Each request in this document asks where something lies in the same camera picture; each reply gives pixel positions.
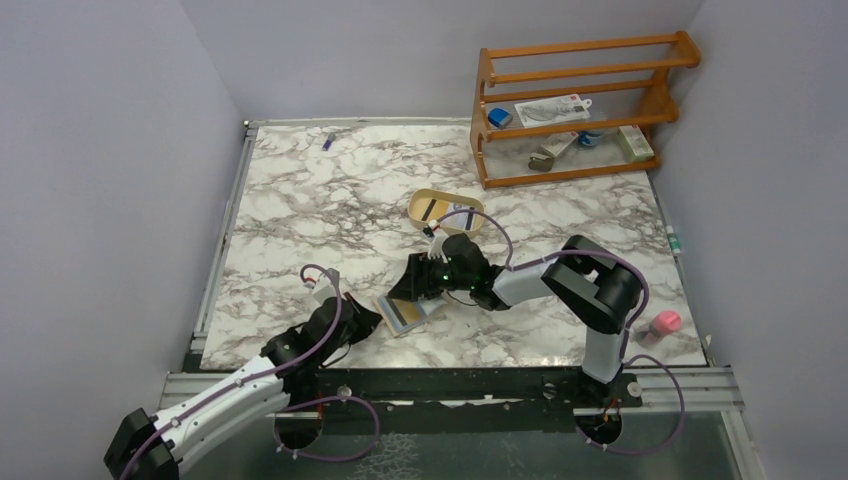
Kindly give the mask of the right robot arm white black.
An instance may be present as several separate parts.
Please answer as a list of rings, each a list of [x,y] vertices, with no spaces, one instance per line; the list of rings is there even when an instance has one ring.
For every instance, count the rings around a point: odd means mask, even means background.
[[[465,291],[487,311],[505,311],[525,301],[557,297],[587,328],[582,373],[610,384],[623,368],[628,330],[645,310],[649,286],[633,265],[582,235],[558,251],[517,266],[490,262],[465,234],[448,237],[436,257],[413,253],[393,300],[432,300]]]

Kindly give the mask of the white card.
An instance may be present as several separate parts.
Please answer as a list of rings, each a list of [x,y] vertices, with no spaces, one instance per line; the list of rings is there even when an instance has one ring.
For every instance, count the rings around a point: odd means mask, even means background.
[[[474,206],[449,203],[446,212],[454,215],[449,216],[442,221],[442,225],[460,231],[471,231],[475,225]]]

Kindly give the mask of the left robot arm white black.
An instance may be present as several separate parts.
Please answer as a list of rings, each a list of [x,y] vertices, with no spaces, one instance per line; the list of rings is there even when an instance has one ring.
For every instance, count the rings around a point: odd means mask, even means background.
[[[336,397],[319,387],[320,366],[368,338],[381,321],[350,294],[330,296],[308,321],[273,337],[213,386],[156,413],[138,408],[126,415],[104,455],[106,468],[115,479],[179,479],[261,417],[322,410]]]

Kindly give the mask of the striped card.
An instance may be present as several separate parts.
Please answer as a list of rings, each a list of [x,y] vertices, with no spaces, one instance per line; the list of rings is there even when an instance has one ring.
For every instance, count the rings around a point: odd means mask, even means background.
[[[417,303],[404,302],[390,299],[386,296],[377,298],[384,320],[387,322],[394,335],[400,336],[423,323]]]

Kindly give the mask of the beige leather card holder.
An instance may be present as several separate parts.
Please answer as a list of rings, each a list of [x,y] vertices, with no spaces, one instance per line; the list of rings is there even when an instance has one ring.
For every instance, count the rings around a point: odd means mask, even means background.
[[[447,305],[448,302],[443,297],[407,302],[380,295],[374,300],[377,312],[395,338],[402,337],[425,324]]]

